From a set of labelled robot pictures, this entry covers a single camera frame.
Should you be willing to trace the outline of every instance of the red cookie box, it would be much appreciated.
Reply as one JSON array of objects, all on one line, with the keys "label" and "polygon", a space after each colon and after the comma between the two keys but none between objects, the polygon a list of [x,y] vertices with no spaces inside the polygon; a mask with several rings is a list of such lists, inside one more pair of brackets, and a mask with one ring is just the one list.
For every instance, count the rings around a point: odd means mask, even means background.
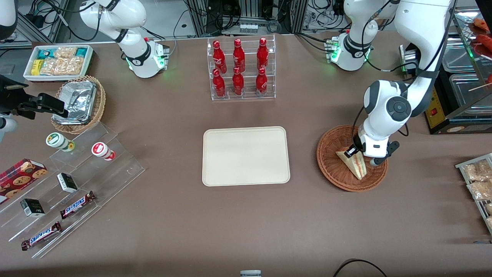
[{"label": "red cookie box", "polygon": [[43,164],[22,159],[5,172],[0,173],[0,204],[12,198],[47,172]]}]

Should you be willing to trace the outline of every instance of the snickers bar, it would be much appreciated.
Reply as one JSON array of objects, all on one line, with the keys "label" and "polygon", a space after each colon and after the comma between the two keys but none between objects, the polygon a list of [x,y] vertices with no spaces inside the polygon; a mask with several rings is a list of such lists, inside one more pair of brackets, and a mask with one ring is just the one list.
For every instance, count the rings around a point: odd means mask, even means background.
[{"label": "snickers bar", "polygon": [[72,205],[68,206],[68,208],[60,211],[62,219],[65,219],[69,217],[71,214],[75,213],[78,211],[80,208],[85,206],[87,203],[92,201],[95,198],[94,193],[90,191],[88,194],[84,195],[81,199],[77,200],[77,202],[73,203]]},{"label": "snickers bar", "polygon": [[62,226],[57,221],[53,226],[44,230],[43,232],[37,234],[35,237],[32,237],[30,240],[25,240],[21,244],[22,251],[26,251],[29,248],[35,246],[38,242],[47,239],[52,234],[58,233],[62,231]]}]

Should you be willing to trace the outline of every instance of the brown table surface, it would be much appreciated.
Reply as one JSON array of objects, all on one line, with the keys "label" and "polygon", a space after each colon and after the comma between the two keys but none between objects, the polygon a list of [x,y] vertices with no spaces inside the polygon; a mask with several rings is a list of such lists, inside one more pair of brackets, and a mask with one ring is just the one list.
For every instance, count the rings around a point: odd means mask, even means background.
[{"label": "brown table surface", "polygon": [[[169,70],[150,79],[128,70],[116,44],[94,44],[91,74],[107,94],[102,121],[148,170],[42,259],[31,259],[0,230],[1,276],[215,277],[245,269],[265,277],[331,276],[349,258],[368,259],[388,276],[492,272],[492,245],[472,244],[490,237],[454,168],[491,152],[491,136],[431,136],[423,116],[412,118],[409,137],[392,136],[401,147],[386,179],[368,192],[342,191],[318,168],[318,140],[352,124],[373,81],[401,76],[369,65],[345,72],[293,35],[276,38],[277,98],[247,103],[211,101],[206,39],[179,41]],[[403,43],[397,33],[381,32],[373,63],[397,65]],[[59,86],[30,83],[26,91],[54,94]],[[0,144],[0,169],[54,152],[44,143],[54,131],[49,117],[17,118],[18,131]],[[258,126],[286,129],[290,181],[203,185],[203,133]],[[378,276],[354,264],[342,273]]]}]

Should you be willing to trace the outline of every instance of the red bottle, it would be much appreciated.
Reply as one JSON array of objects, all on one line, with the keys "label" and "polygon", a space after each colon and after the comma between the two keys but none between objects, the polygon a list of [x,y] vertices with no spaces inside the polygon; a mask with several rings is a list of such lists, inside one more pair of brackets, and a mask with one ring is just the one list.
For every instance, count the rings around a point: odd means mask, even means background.
[{"label": "red bottle", "polygon": [[214,78],[212,79],[212,83],[214,83],[215,93],[217,97],[224,98],[225,97],[225,83],[222,76],[220,76],[220,71],[218,69],[214,69],[212,71],[214,74]]},{"label": "red bottle", "polygon": [[260,68],[258,70],[258,76],[256,77],[256,95],[259,97],[265,96],[267,92],[267,82],[268,79],[265,76],[265,68]]},{"label": "red bottle", "polygon": [[214,46],[215,68],[219,69],[222,74],[225,74],[227,72],[227,66],[225,65],[224,51],[220,48],[220,42],[218,42],[218,40],[214,40],[212,45]]},{"label": "red bottle", "polygon": [[245,51],[241,47],[241,40],[234,40],[234,53],[232,53],[232,57],[234,58],[234,66],[239,67],[241,72],[246,70],[246,59],[245,59]]},{"label": "red bottle", "polygon": [[258,47],[258,52],[256,52],[257,63],[256,66],[258,70],[260,68],[267,68],[268,66],[268,48],[267,48],[267,39],[262,37],[260,38],[260,47]]},{"label": "red bottle", "polygon": [[241,70],[239,69],[239,67],[234,68],[234,76],[232,77],[232,83],[234,84],[234,93],[237,96],[243,95],[245,80],[241,75]]}]

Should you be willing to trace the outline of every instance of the brown wicker basket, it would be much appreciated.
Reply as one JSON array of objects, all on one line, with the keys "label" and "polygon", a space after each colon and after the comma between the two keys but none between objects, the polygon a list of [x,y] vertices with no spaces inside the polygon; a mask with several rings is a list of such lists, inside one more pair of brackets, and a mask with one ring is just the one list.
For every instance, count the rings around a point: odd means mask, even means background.
[{"label": "brown wicker basket", "polygon": [[351,145],[351,125],[341,125],[326,132],[319,140],[316,151],[319,168],[332,184],[341,189],[354,192],[373,189],[386,176],[388,160],[377,167],[373,167],[370,165],[371,158],[364,157],[367,175],[362,180],[358,180],[335,153],[340,149],[347,149]]},{"label": "brown wicker basket", "polygon": [[[88,129],[94,123],[101,120],[102,114],[104,113],[104,105],[106,104],[106,93],[104,92],[104,88],[102,87],[101,83],[92,76],[84,76],[81,78],[70,80],[68,82],[82,82],[82,81],[91,81],[97,85],[97,91],[94,100],[94,108],[92,108],[92,115],[91,115],[92,120],[86,125],[61,125],[56,123],[52,119],[51,124],[53,124],[53,126],[55,126],[55,128],[60,132],[78,135],[84,130]],[[62,88],[65,84],[63,84],[62,87],[58,89],[57,98],[60,96],[60,92],[62,91]]]}]

